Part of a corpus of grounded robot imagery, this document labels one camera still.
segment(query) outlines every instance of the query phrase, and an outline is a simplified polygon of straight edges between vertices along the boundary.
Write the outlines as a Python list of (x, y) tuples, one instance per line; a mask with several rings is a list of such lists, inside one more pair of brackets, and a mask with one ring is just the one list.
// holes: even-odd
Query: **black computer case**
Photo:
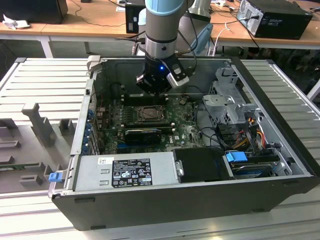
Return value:
[(68, 12), (66, 0), (1, 0), (0, 19), (3, 14), (14, 20), (29, 23), (61, 24)]

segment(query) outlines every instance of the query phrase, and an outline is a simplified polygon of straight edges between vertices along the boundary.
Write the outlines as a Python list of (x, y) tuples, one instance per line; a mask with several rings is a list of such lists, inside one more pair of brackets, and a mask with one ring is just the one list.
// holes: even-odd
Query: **desk leg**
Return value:
[(85, 42), (84, 42), (84, 47), (85, 47), (85, 52), (86, 52), (87, 54), (91, 54), (89, 42), (85, 41)]
[(42, 49), (44, 51), (46, 58), (53, 58), (53, 54), (50, 48), (50, 39), (48, 36), (39, 36), (38, 41), (40, 41), (42, 45)]
[(313, 99), (315, 99), (318, 93), (320, 93), (320, 79), (307, 94), (307, 97), (312, 101)]

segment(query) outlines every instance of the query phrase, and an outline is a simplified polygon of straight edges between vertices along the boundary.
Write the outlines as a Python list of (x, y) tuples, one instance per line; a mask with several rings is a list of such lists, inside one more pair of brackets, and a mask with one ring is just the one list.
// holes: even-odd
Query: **power cable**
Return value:
[(78, 12), (80, 12), (82, 10), (82, 7), (78, 3), (76, 3), (74, 0), (71, 0), (71, 2), (73, 2), (75, 5), (77, 5), (79, 7), (79, 9), (75, 11), (75, 16), (82, 19), (87, 24), (100, 26), (100, 27), (120, 27), (120, 26), (126, 25), (126, 23), (123, 23), (120, 25), (101, 25), (101, 24), (97, 24), (97, 23), (88, 22), (82, 16), (78, 15)]

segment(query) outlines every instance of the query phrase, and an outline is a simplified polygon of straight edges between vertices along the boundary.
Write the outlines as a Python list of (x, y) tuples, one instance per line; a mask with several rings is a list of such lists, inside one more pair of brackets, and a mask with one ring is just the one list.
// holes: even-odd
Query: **white cable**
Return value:
[(216, 55), (216, 50), (217, 50), (217, 48), (218, 48), (217, 43), (218, 43), (218, 39), (219, 39), (219, 37), (220, 37), (220, 34), (222, 34), (222, 32), (223, 32), (224, 30), (229, 30), (229, 31), (231, 31), (231, 29), (228, 28), (227, 24), (237, 23), (237, 22), (240, 22), (240, 21), (242, 21), (242, 20), (248, 20), (248, 18), (241, 18), (241, 19), (239, 19), (239, 20), (236, 21), (236, 22), (226, 21), (226, 22), (224, 23), (224, 29), (222, 29), (222, 30), (219, 32), (218, 36), (216, 36), (216, 40), (215, 40), (215, 44), (214, 44), (214, 49), (213, 49), (212, 57), (214, 57), (214, 56)]
[(218, 39), (219, 39), (219, 37), (220, 37), (220, 34), (222, 34), (222, 32), (223, 32), (224, 30), (229, 30), (229, 31), (230, 31), (230, 28), (224, 28), (224, 29), (222, 29), (222, 30), (219, 32), (219, 34), (218, 34), (218, 36), (216, 37), (216, 40), (215, 40), (212, 57), (214, 57), (214, 56), (216, 55), (216, 50), (217, 50), (217, 48), (218, 48), (217, 42), (218, 42)]

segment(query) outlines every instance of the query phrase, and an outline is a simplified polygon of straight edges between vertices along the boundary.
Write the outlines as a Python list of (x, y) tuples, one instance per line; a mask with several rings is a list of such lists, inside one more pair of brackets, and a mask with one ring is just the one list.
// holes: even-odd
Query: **metal bracket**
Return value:
[(45, 147), (50, 147), (54, 144), (54, 140), (51, 138), (53, 132), (52, 126), (49, 120), (45, 117), (44, 119), (39, 114), (38, 103), (27, 103), (23, 106), (22, 113), (29, 117), (33, 127), (32, 130), (41, 143)]
[(93, 72), (101, 68), (101, 56), (100, 55), (91, 55), (88, 57), (86, 66), (88, 71)]

